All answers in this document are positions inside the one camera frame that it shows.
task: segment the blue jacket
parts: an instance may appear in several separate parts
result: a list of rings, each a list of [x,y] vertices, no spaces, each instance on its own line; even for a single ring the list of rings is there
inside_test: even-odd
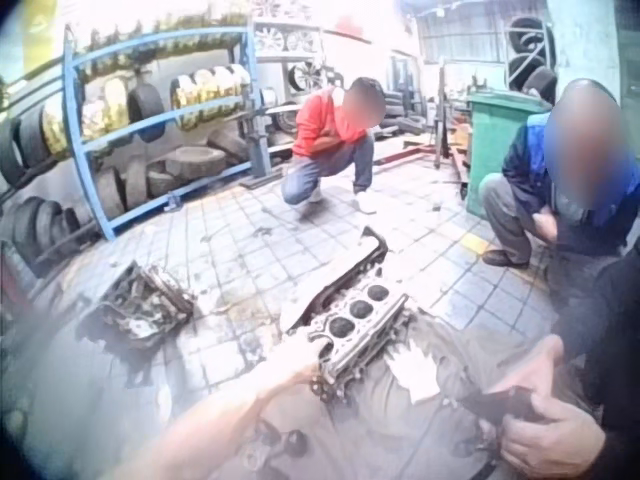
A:
[[[549,205],[554,209],[554,184],[545,159],[545,132],[549,114],[532,115],[520,127],[504,161],[502,173],[513,190],[518,206],[527,214]],[[605,189],[603,207],[589,210],[578,225],[558,218],[559,250],[584,255],[616,255],[626,245],[626,238],[638,214],[640,171],[632,152],[617,180]]]

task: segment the black shoe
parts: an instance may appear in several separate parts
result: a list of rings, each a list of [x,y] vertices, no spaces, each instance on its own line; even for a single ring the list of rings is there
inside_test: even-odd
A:
[[[492,267],[509,267],[526,270],[529,268],[529,262],[515,263],[512,262],[504,250],[489,250],[482,254],[482,261]]]

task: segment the crouching man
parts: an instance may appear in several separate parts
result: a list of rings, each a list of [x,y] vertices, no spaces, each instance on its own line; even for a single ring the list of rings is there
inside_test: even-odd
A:
[[[625,246],[639,181],[611,93],[592,80],[571,82],[550,114],[532,115],[520,128],[502,173],[480,185],[502,246],[485,252],[484,262],[527,268],[529,232],[551,249],[545,273],[554,304],[580,297]]]
[[[293,159],[282,182],[284,201],[289,205],[320,201],[320,178],[354,163],[358,206],[364,213],[374,213],[367,195],[373,176],[373,138],[367,128],[378,125],[384,114],[382,87],[371,78],[357,78],[347,91],[329,87],[313,94],[296,118]]]

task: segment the black jacket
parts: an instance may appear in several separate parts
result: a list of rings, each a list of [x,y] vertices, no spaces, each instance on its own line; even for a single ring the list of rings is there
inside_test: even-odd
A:
[[[585,394],[604,407],[607,439],[589,478],[640,478],[640,239],[560,318],[565,360],[587,354]]]

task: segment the stained floor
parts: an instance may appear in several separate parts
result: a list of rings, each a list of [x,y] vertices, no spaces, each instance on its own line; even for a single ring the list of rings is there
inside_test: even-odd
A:
[[[387,275],[443,321],[530,339],[548,331],[556,316],[541,280],[544,248],[534,246],[524,272],[479,261],[494,235],[465,212],[458,187],[445,183],[455,178],[450,167],[435,170],[428,159],[380,167],[372,216],[356,210],[351,178],[347,170],[327,179],[322,204],[296,208],[282,202],[278,184],[228,187],[77,257],[59,278],[63,304],[81,293],[98,298],[136,260],[165,267],[193,291],[198,314],[157,351],[126,361],[126,349],[69,322],[25,382],[33,397],[30,457],[60,477],[71,470],[89,478],[131,455],[169,417],[263,359],[281,337],[283,299],[354,245],[366,224],[392,250]]]

